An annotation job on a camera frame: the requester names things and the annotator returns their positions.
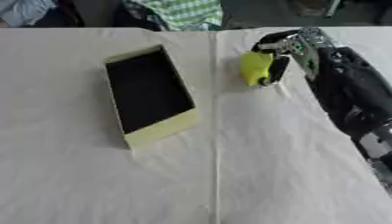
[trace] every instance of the cardboard box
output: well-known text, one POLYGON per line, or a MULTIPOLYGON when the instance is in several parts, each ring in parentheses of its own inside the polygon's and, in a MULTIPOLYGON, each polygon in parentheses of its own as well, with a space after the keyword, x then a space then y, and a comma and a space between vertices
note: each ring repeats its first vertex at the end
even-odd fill
POLYGON ((196 109, 166 50, 156 45, 105 61, 112 99, 129 147, 196 124, 196 109))

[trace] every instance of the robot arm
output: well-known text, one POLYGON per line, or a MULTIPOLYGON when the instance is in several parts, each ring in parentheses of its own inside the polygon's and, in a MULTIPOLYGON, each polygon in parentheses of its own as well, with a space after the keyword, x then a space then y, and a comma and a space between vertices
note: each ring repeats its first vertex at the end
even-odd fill
POLYGON ((252 52, 273 57, 268 81, 259 81, 264 86, 281 79, 289 63, 285 55, 290 55, 305 71, 311 91, 335 126, 352 138, 366 160, 383 162, 392 171, 392 146, 374 153, 361 143, 369 134, 382 147, 392 143, 392 88, 357 52, 319 28, 267 35, 252 52))

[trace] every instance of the green checkered cloth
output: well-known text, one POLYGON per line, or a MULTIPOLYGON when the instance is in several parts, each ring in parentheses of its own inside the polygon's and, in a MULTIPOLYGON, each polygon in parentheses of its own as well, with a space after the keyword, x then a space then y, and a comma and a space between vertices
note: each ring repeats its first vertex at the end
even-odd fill
POLYGON ((133 0, 153 10, 171 31, 210 30, 221 26, 219 0, 133 0))

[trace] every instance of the table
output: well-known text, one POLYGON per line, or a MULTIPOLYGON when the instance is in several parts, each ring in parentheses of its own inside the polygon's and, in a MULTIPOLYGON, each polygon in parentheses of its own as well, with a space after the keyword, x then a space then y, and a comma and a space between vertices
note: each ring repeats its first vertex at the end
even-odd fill
MULTIPOLYGON (((243 85, 238 56, 282 30, 0 30, 0 223, 391 223, 297 65, 285 91, 243 85), (158 43, 200 122, 126 150, 102 61, 158 43)), ((392 80, 391 28, 325 30, 392 80)))

